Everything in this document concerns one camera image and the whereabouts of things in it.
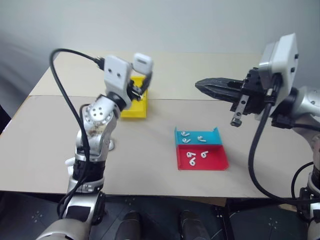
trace yellow tray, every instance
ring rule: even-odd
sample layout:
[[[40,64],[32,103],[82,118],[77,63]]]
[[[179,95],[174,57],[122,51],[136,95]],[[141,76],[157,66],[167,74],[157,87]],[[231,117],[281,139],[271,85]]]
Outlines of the yellow tray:
[[[134,81],[134,84],[138,87],[141,87],[144,76],[132,76],[131,79]],[[121,112],[122,118],[142,118],[147,117],[147,103],[148,103],[148,90],[146,90],[140,101],[133,100],[131,107],[129,109],[123,110]]]

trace table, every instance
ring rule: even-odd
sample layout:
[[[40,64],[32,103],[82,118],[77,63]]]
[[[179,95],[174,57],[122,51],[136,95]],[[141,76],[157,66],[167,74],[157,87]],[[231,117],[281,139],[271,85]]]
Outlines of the table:
[[[135,52],[88,51],[90,56],[115,55],[132,61]],[[195,88],[201,79],[224,77],[243,80],[252,67],[257,67],[260,54],[249,53],[174,53],[143,52],[154,62],[149,99],[211,100]],[[103,71],[83,57],[61,52],[54,61],[56,71],[69,96],[96,97],[105,93]],[[48,69],[30,93],[32,96],[60,96],[61,92]]]
[[[76,109],[94,97],[71,97]],[[150,99],[147,119],[121,119],[112,133],[103,191],[114,195],[264,197],[248,173],[248,152],[258,121],[244,116],[230,126],[230,103],[218,100]],[[230,167],[225,171],[179,171],[174,129],[219,127]],[[0,190],[65,193],[64,161],[73,157],[77,123],[62,96],[30,96],[0,137]],[[292,130],[267,123],[257,148],[255,171],[270,192],[290,196],[294,172],[312,159],[307,142]],[[308,171],[296,189],[307,184]]]

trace red tray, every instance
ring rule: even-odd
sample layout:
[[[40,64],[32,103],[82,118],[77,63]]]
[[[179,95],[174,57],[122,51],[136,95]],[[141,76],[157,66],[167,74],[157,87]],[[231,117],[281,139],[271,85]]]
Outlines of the red tray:
[[[206,158],[201,153],[209,151]],[[187,157],[187,152],[195,156]],[[222,145],[187,145],[180,144],[176,147],[176,156],[179,170],[226,170],[229,167],[227,155]],[[195,157],[195,165],[191,166],[189,161]]]

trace white wall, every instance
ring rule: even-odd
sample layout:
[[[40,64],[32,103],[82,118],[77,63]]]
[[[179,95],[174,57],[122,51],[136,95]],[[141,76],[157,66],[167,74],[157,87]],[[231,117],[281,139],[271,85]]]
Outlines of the white wall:
[[[295,85],[320,87],[318,0],[0,0],[0,104],[12,116],[57,47],[260,54],[292,32]]]

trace black floor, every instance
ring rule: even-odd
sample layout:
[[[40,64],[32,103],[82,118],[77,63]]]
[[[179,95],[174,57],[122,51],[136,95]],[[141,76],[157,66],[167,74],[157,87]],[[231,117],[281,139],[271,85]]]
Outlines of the black floor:
[[[57,204],[36,197],[5,192],[0,204],[0,240],[34,240],[57,220]],[[93,226],[90,240],[113,240],[124,215],[131,210],[142,216],[143,239],[179,240],[178,216],[182,210],[198,214],[211,239],[223,240],[221,219],[212,205],[173,197],[109,197],[107,215]],[[303,240],[307,226],[296,214],[277,206],[233,213],[236,240]]]

